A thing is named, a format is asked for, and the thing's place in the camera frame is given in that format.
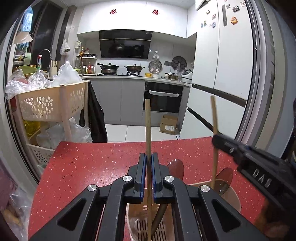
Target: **countertop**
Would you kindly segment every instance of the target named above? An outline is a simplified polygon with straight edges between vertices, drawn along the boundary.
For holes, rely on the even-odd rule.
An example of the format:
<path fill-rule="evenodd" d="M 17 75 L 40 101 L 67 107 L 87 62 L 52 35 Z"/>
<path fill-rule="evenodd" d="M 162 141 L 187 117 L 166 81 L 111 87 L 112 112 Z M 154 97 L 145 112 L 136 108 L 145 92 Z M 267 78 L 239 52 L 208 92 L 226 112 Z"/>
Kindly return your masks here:
<path fill-rule="evenodd" d="M 157 83 L 165 83 L 165 84 L 171 84 L 171 85 L 182 85 L 186 87 L 191 87 L 191 84 L 182 82 L 182 81 L 175 81 L 175 80 L 163 80 L 161 78 L 148 78 L 144 76 L 127 76 L 127 75 L 86 75 L 81 76 L 83 80 L 91 80 L 94 79 L 137 79 L 137 80 L 145 80 L 145 81 L 151 81 L 151 82 L 157 82 Z"/>
<path fill-rule="evenodd" d="M 124 176 L 128 168 L 137 164 L 139 154 L 145 152 L 145 142 L 132 143 L 71 143 L 61 142 L 47 165 L 37 187 L 29 221 L 30 238 L 89 184 L 105 186 Z M 178 158 L 183 161 L 186 184 L 210 180 L 213 163 L 211 137 L 152 142 L 152 152 L 159 162 L 167 165 Z M 230 156 L 219 152 L 218 172 L 230 167 L 234 170 L 231 186 L 241 205 L 241 214 L 254 223 L 264 196 L 240 173 Z M 125 225 L 124 240 L 130 240 Z"/>

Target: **cardboard box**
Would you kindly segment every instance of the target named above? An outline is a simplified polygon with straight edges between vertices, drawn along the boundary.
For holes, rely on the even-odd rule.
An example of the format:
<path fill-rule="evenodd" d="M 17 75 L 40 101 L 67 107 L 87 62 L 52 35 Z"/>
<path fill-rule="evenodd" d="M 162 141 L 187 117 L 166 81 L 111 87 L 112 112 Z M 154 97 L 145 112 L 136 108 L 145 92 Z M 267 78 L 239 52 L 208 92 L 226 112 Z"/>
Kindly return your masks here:
<path fill-rule="evenodd" d="M 175 135 L 176 125 L 177 125 L 177 116 L 164 115 L 160 121 L 160 132 Z"/>

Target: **wooden chopstick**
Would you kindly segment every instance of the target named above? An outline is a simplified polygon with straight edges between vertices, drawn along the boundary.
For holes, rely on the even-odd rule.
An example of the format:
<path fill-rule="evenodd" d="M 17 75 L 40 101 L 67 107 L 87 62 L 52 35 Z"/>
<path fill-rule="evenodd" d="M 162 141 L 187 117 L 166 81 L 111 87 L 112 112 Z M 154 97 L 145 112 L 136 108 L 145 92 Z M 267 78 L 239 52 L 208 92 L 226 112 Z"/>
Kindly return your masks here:
<path fill-rule="evenodd" d="M 147 238 L 151 241 L 152 225 L 152 174 L 151 174 L 151 112 L 150 99 L 145 100 L 145 117 L 146 117 L 146 156 L 147 156 Z"/>
<path fill-rule="evenodd" d="M 214 135 L 218 134 L 218 118 L 217 118 L 217 107 L 216 107 L 216 98 L 214 95 L 211 96 L 211 105 L 213 113 L 213 133 Z M 211 188 L 214 189 L 216 176 L 217 176 L 217 165 L 218 165 L 218 149 L 214 147 L 213 153 L 213 171 L 212 171 L 212 182 Z"/>

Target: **oven handle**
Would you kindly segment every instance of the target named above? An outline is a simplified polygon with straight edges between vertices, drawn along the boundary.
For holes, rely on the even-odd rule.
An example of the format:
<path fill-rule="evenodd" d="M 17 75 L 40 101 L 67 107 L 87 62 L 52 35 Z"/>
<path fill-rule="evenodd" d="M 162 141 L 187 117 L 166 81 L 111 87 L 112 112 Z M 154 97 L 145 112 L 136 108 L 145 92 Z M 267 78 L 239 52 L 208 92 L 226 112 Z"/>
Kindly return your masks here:
<path fill-rule="evenodd" d="M 149 94 L 158 95 L 158 96 L 179 97 L 179 94 L 158 92 L 158 91 L 149 91 Z"/>

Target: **white shipping label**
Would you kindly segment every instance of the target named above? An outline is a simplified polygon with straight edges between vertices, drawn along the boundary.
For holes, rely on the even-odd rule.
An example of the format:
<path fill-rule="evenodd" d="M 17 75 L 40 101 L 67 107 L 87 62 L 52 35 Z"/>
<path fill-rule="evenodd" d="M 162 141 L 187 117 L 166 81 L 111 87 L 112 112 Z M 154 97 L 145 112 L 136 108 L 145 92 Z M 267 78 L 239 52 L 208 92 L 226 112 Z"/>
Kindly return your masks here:
<path fill-rule="evenodd" d="M 165 126 L 166 131 L 174 131 L 174 126 Z"/>

